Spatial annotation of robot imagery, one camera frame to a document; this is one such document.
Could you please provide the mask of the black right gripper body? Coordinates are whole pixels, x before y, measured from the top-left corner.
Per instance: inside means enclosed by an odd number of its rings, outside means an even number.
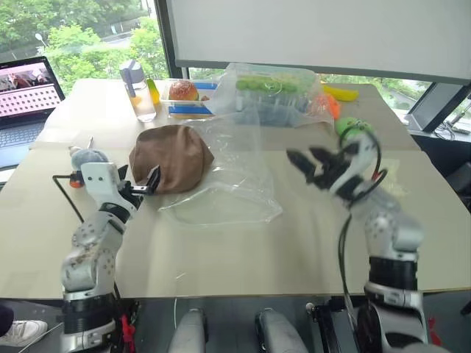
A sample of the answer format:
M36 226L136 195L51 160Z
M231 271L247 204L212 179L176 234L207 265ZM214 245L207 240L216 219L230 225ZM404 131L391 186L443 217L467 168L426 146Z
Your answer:
M321 164L321 173L315 174L314 182L307 183L313 184L320 190L341 190L350 189L360 185L360 177L358 175L348 175L347 169L350 167L350 162L341 151L333 153L334 160L330 164Z

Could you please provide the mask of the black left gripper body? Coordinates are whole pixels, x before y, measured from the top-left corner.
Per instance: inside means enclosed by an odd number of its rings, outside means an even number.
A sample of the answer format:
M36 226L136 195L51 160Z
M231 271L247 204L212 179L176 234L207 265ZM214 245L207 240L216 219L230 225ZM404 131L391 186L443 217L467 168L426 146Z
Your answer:
M146 185L136 186L130 181L123 180L118 185L118 193L134 207L140 207L145 196L153 195L153 190Z

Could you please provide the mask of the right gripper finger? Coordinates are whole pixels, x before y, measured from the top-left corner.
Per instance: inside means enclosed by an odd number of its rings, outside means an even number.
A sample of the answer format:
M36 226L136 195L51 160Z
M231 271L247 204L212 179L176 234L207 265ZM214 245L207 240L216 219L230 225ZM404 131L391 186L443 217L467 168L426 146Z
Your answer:
M309 151L321 164L330 164L334 160L334 155L323 147L311 146Z
M299 150L287 149L286 155L289 162L303 174L305 181L313 183L316 166Z

